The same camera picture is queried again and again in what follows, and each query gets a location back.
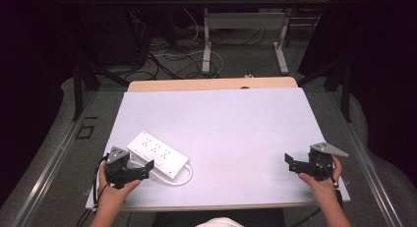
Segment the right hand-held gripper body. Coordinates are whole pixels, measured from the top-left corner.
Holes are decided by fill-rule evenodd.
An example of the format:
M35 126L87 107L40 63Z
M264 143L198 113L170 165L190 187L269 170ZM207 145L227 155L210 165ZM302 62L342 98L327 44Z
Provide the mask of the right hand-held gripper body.
M334 155L348 157L349 154L328 142L310 145L309 164L312 166L311 176L316 181L323 181L332 177Z

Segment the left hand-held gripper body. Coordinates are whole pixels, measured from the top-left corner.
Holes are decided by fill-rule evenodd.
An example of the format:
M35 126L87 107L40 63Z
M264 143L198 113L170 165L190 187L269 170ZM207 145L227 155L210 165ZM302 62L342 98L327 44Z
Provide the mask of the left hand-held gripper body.
M105 167L106 181L114 185L115 189L122 189L128 180L128 161L130 160L130 152L113 146L107 157Z

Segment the white power strip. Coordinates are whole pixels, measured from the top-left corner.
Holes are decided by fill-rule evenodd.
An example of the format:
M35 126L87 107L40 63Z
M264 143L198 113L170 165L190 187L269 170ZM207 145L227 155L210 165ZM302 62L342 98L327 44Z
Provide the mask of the white power strip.
M189 158L170 145L142 131L127 148L146 162L154 161L154 168L174 180L185 168L189 168Z

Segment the person's right hand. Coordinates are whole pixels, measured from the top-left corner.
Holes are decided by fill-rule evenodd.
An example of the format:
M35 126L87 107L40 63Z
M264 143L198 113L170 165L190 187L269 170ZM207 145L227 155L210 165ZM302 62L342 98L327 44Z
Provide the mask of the person's right hand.
M323 181L316 181L305 173L300 173L299 178L305 182L312 190L316 201L320 205L335 203L338 205L338 197L336 195L335 186L338 185L339 177L342 172L340 161L333 156L333 173L331 178Z

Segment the person's left hand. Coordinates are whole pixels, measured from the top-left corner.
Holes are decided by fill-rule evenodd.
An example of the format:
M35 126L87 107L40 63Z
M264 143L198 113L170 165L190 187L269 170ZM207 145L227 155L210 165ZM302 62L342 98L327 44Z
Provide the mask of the person's left hand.
M100 165L98 173L99 186L97 191L99 193L99 198L97 204L97 213L118 213L128 194L132 192L141 183L141 181L134 180L125 185L120 190L112 188L110 185L107 184L105 176L105 167L106 162L103 162Z

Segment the person's dark trousers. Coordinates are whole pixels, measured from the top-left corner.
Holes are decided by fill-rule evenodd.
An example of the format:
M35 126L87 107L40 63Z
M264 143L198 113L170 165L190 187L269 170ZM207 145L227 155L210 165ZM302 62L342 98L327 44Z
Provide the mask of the person's dark trousers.
M244 227L285 227L281 209L159 212L151 227L196 227L216 217L228 217Z

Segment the black metal stand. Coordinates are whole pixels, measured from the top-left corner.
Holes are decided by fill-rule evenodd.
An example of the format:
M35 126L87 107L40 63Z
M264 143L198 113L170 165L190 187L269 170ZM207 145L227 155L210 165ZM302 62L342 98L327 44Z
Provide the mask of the black metal stand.
M99 90L100 82L96 75L103 75L111 81L127 87L130 83L115 74L109 72L102 66L92 62L88 58L81 56L73 64L73 82L74 82L74 96L75 96L75 115L73 120L80 118L84 111L83 102L83 85L90 90Z
M319 70L302 78L297 82L298 86L303 86L306 83L315 80L317 77L331 73L331 77L326 81L326 90L335 91L338 85L342 85L340 111L344 119L350 123L350 89L351 89L351 75L352 75L353 59L350 57L338 57L330 63L319 68Z

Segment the person's white shirt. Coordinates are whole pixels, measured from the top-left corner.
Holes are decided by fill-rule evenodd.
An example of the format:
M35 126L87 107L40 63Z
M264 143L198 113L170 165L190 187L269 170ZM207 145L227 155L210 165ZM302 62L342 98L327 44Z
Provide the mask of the person's white shirt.
M244 226L228 217L216 217L204 223L201 223L197 225L196 227L244 227Z

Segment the dark curtain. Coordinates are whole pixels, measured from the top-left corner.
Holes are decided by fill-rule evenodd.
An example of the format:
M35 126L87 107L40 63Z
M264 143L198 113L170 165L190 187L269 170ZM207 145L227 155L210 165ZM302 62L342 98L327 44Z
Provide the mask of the dark curtain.
M298 72L314 74L362 30L365 36L354 43L351 93L368 122L368 148L417 188L417 0L369 1L325 10Z
M46 138L71 77L43 0L0 0L0 207Z

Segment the white desk with metal legs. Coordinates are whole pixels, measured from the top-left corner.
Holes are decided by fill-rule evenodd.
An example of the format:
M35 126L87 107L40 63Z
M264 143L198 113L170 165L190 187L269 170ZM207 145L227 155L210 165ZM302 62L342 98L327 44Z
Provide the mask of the white desk with metal legs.
M310 1L310 0L255 0L255 1ZM202 72L207 73L210 70L210 55L213 53L211 50L211 40L209 38L209 32L212 29L229 28L229 29L275 29L279 31L278 42L273 44L275 56L278 63L278 71L286 76L289 74L285 57L283 55L282 46L284 44L286 33L289 29L291 9L281 8L278 13L267 12L251 12L244 11L243 13L237 13L235 11L222 11L215 13L208 8L204 8L204 38L205 48L203 55Z

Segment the black floor socket frame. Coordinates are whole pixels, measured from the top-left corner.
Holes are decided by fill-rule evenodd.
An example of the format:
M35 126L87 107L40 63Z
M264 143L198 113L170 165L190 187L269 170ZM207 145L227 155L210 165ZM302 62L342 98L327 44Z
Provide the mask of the black floor socket frame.
M76 132L77 140L88 140L95 129L95 126L82 124L79 130Z

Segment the aluminium floor rail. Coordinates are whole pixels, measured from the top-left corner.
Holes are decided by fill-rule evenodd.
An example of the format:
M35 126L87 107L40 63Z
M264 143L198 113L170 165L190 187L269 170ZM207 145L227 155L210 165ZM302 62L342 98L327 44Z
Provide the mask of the aluminium floor rail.
M93 170L102 154L97 92L85 99L85 111L74 121L65 103L30 170L11 197L13 215L6 227L79 227L89 212ZM77 140L82 124L95 126L88 140Z
M362 173L368 183L368 187L370 188L370 191L380 209L387 227L403 227L403 224L387 195L387 191L376 172L375 165L369 156L368 151L366 150L364 144L360 141L352 123L345 119L345 116L340 109L341 102L338 99L337 93L329 92L328 98L332 104L333 110L341 120L342 125L353 143L352 153L358 161Z

